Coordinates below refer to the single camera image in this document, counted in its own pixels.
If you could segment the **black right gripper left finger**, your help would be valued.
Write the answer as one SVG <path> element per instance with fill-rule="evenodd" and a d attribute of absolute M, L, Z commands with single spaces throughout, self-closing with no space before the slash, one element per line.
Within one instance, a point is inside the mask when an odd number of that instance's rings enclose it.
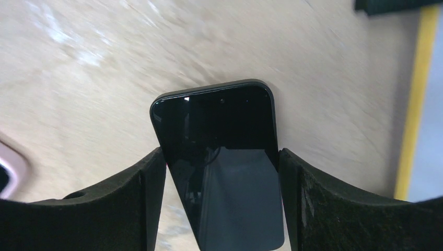
<path fill-rule="evenodd" d="M 161 148 L 63 199 L 1 200 L 1 250 L 154 250 L 166 177 Z"/>

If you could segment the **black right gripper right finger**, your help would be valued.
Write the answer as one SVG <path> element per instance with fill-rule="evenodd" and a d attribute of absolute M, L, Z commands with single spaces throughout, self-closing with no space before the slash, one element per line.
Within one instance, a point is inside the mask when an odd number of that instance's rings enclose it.
<path fill-rule="evenodd" d="M 442 198 L 383 197 L 289 149 L 279 152 L 279 179 L 292 250 L 442 250 Z"/>

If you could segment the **black phone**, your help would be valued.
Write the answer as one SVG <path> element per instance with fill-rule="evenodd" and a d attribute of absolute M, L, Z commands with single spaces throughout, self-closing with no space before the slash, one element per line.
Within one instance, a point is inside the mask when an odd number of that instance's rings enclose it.
<path fill-rule="evenodd" d="M 280 248 L 275 106 L 266 83 L 165 93 L 149 114 L 199 249 Z"/>

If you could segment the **pink phone case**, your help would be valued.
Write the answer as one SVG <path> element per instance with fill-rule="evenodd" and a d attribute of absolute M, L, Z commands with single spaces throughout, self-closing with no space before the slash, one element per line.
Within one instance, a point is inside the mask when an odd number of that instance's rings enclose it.
<path fill-rule="evenodd" d="M 11 144 L 1 140 L 1 199 L 10 199 L 27 182 L 31 164 Z"/>

